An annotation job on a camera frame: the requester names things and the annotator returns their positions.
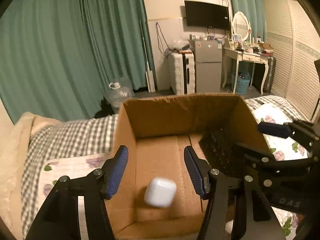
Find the mini fridge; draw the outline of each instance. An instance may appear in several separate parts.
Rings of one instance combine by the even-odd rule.
[[[194,41],[197,93],[219,93],[222,71],[221,41]]]

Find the teal curtain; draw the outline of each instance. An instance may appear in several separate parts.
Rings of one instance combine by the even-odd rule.
[[[233,12],[241,11],[250,21],[252,37],[266,41],[266,17],[263,0],[232,0]]]
[[[129,76],[133,88],[146,87],[145,52],[153,68],[143,0],[81,0],[85,23],[101,82]]]
[[[30,111],[92,118],[110,80],[146,86],[143,0],[13,0],[0,19],[0,97],[15,123]]]

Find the flat screen tv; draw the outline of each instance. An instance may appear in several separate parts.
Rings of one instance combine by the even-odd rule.
[[[206,2],[184,1],[187,26],[230,31],[228,7]]]

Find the cardboard box on table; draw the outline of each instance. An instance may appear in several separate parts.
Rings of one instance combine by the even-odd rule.
[[[268,146],[245,102],[236,95],[195,94],[132,99],[119,111],[113,153],[120,145],[129,149],[129,160],[119,190],[106,201],[117,238],[155,239],[197,233],[206,201],[195,193],[183,159],[183,150],[198,145],[201,135],[222,129],[233,142],[268,152]],[[168,208],[144,202],[154,177],[172,179],[177,193]]]

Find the white mirror frame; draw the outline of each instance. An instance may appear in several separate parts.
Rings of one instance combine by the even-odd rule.
[[[239,11],[239,12],[237,12],[237,13],[233,16],[233,21],[232,21],[232,30],[233,30],[233,33],[234,33],[234,34],[237,34],[237,33],[236,33],[236,16],[237,16],[237,15],[242,16],[242,17],[244,18],[244,20],[245,20],[245,23],[247,24],[247,27],[248,27],[247,34],[246,34],[246,36],[242,37],[242,41],[246,41],[247,38],[248,38],[248,36],[249,36],[250,25],[249,25],[249,22],[248,22],[247,17],[244,15],[243,12],[240,12],[240,11]]]

